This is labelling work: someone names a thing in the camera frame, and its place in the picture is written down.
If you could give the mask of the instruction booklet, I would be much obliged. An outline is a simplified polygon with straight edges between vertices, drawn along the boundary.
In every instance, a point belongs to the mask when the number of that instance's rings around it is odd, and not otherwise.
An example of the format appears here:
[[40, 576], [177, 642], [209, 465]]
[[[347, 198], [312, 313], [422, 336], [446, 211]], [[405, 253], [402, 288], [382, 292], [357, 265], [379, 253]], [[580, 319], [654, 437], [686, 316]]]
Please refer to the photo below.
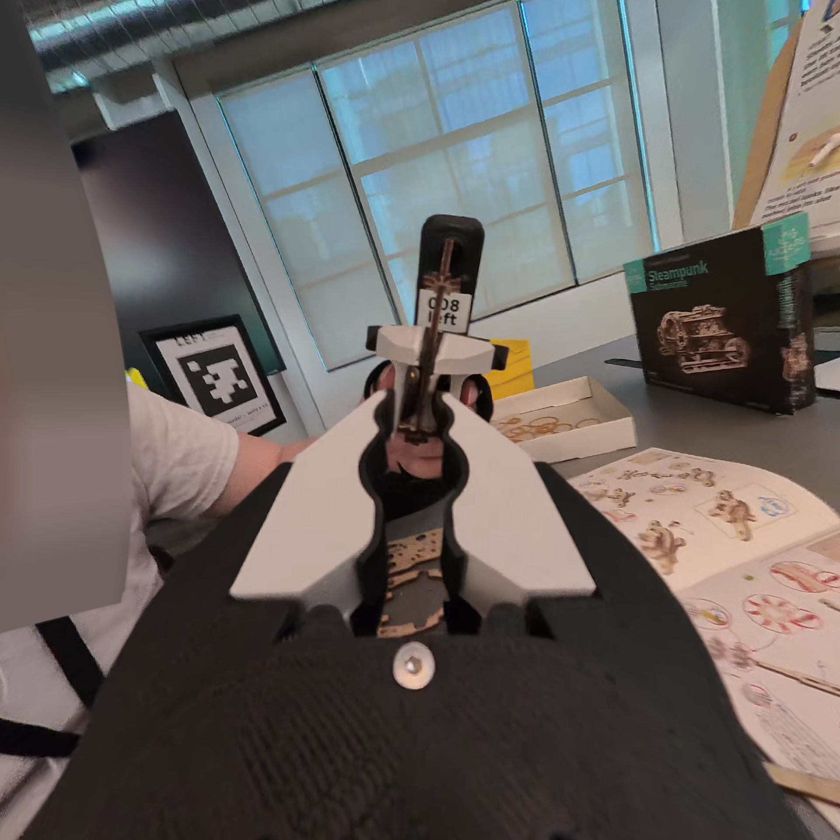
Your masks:
[[676, 594], [761, 751], [838, 780], [835, 510], [769, 471], [661, 448], [570, 483]]

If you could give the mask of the wooden axle with gears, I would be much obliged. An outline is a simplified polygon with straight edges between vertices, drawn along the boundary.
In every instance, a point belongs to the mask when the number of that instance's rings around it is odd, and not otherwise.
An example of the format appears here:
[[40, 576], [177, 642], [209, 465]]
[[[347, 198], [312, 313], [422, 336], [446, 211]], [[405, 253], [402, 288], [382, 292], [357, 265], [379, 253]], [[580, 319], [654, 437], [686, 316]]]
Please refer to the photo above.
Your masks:
[[430, 326], [425, 329], [423, 336], [422, 351], [418, 363], [415, 409], [413, 415], [405, 421], [402, 427], [405, 441], [410, 445], [425, 444], [434, 434], [436, 428], [434, 420], [429, 421], [427, 415], [430, 411], [429, 406], [434, 393], [432, 376], [439, 346], [439, 325], [443, 302], [447, 294], [460, 291], [460, 279], [453, 278], [450, 273], [450, 265], [456, 245], [457, 240], [455, 238], [446, 237], [443, 241], [439, 267], [435, 272], [426, 274], [423, 279], [423, 288], [433, 293], [432, 320]]

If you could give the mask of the large window with blinds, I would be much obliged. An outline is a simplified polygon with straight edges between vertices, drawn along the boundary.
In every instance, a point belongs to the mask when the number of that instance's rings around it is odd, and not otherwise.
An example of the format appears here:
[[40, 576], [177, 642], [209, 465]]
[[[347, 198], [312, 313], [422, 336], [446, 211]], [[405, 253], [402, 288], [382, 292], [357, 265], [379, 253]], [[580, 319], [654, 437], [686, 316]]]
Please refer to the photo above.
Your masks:
[[480, 318], [654, 244], [623, 12], [496, 2], [215, 99], [325, 372], [415, 322], [433, 215], [486, 232]]

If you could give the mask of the cardboard instruction board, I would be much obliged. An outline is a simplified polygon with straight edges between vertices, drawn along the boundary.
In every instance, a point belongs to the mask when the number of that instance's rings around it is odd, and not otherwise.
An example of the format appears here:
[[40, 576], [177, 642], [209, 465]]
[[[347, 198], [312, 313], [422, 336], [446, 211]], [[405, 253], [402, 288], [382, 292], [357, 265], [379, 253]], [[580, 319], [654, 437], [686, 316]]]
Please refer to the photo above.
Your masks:
[[839, 254], [839, 2], [810, 2], [765, 83], [733, 227], [806, 213], [812, 254]]

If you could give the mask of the black wall board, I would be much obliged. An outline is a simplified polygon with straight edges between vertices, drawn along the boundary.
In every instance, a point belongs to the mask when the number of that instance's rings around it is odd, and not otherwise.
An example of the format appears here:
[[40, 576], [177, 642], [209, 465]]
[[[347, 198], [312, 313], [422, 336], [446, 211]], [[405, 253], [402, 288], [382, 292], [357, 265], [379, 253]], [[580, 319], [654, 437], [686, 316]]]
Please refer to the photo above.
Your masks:
[[169, 396], [140, 334], [237, 314], [262, 370], [284, 371], [180, 117], [168, 112], [71, 150], [108, 272], [124, 366]]

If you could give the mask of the black model kit box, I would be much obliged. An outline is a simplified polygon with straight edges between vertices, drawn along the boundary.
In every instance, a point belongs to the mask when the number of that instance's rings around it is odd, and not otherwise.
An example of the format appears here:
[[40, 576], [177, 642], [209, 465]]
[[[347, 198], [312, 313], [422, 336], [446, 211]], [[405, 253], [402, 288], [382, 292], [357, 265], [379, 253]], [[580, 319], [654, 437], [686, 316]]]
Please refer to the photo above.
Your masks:
[[646, 383], [792, 415], [816, 398], [809, 217], [624, 266]]

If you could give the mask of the white cardboard tray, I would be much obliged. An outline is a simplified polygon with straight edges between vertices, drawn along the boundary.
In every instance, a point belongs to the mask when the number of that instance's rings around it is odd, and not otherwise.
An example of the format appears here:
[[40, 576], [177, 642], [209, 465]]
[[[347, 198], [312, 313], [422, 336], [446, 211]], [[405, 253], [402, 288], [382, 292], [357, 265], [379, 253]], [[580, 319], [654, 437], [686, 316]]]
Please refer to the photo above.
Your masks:
[[603, 385], [589, 376], [501, 399], [495, 403], [491, 422], [514, 416], [532, 419], [544, 415], [554, 415], [570, 424], [585, 417], [596, 417], [602, 423], [515, 444], [534, 461], [557, 464], [637, 446], [633, 415]]

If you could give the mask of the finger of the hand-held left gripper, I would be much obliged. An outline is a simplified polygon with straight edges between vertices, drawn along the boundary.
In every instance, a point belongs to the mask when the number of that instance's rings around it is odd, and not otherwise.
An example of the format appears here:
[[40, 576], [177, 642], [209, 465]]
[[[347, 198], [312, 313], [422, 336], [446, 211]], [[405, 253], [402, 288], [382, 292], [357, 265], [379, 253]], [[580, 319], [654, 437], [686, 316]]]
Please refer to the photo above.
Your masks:
[[462, 334], [440, 333], [434, 343], [432, 358], [432, 394], [438, 391], [460, 398], [467, 381], [476, 383], [478, 396], [475, 412], [489, 422], [494, 412], [494, 399], [487, 382], [496, 359], [495, 345], [485, 339]]
[[395, 373], [392, 388], [392, 436], [428, 436], [426, 329], [406, 325], [382, 326], [375, 336], [375, 353], [389, 361]]

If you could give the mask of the person's left hand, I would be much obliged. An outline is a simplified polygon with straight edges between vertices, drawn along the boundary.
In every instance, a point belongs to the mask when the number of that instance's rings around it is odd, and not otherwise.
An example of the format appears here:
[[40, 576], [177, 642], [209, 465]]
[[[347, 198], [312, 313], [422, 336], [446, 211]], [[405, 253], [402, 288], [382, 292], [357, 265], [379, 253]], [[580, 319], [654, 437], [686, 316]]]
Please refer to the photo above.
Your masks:
[[[486, 390], [486, 379], [479, 376], [468, 378], [461, 389], [460, 401], [473, 413], [478, 413], [478, 402]], [[395, 434], [385, 445], [386, 463], [390, 472], [406, 474], [420, 480], [434, 480], [443, 471], [443, 442], [429, 438], [421, 444], [407, 442], [403, 434]]]

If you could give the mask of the yellow plastic bin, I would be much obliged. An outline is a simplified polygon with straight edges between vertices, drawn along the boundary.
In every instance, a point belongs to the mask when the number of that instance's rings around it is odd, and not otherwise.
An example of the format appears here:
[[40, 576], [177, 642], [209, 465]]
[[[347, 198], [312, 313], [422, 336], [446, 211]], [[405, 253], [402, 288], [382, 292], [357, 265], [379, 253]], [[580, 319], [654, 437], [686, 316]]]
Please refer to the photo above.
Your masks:
[[530, 341], [527, 339], [492, 339], [493, 344], [507, 348], [503, 371], [490, 371], [486, 380], [494, 402], [534, 390]]

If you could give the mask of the person's left forearm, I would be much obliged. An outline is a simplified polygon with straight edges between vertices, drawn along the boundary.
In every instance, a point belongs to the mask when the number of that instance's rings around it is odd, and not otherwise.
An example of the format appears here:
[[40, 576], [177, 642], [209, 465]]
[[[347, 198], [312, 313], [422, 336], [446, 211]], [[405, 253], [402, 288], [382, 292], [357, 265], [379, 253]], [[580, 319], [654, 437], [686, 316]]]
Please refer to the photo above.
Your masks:
[[205, 518], [221, 518], [247, 498], [279, 466], [294, 461], [316, 442], [310, 437], [291, 444], [278, 444], [262, 437], [238, 433], [238, 452], [222, 492], [205, 510]]

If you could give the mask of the tapered wooden stick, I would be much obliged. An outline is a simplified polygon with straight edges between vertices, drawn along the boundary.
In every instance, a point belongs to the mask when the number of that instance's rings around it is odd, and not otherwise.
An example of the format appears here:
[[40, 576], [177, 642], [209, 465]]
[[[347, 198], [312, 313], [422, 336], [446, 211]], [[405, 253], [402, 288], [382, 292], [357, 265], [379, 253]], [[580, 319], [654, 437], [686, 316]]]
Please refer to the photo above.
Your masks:
[[839, 806], [839, 780], [788, 769], [771, 762], [764, 762], [763, 767], [771, 780], [780, 788]]

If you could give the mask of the framed marker board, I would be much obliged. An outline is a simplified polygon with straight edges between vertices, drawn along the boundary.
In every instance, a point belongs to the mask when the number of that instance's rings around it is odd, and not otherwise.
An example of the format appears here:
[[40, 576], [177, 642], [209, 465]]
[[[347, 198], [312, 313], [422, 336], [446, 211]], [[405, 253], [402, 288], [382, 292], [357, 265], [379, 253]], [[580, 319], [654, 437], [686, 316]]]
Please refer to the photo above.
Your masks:
[[287, 422], [240, 315], [140, 331], [175, 402], [261, 436]]

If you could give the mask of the laser-cut wooden parts sheet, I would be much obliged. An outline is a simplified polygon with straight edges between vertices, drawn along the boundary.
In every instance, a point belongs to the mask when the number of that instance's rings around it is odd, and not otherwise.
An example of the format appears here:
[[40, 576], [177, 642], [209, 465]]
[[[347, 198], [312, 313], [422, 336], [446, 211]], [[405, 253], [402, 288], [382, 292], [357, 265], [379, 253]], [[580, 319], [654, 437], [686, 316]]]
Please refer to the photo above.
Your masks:
[[440, 564], [442, 547], [441, 528], [388, 544], [387, 588], [378, 638], [415, 637], [443, 625], [448, 594]]

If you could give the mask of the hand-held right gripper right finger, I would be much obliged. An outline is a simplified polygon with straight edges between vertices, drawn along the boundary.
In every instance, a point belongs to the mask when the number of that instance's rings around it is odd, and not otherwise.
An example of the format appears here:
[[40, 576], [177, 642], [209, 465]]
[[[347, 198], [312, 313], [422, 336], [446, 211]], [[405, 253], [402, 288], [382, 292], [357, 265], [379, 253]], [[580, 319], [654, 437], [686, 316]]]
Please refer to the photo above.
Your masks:
[[439, 396], [439, 430], [448, 489], [440, 568], [449, 598], [489, 611], [593, 595], [592, 575], [530, 456], [447, 393]]

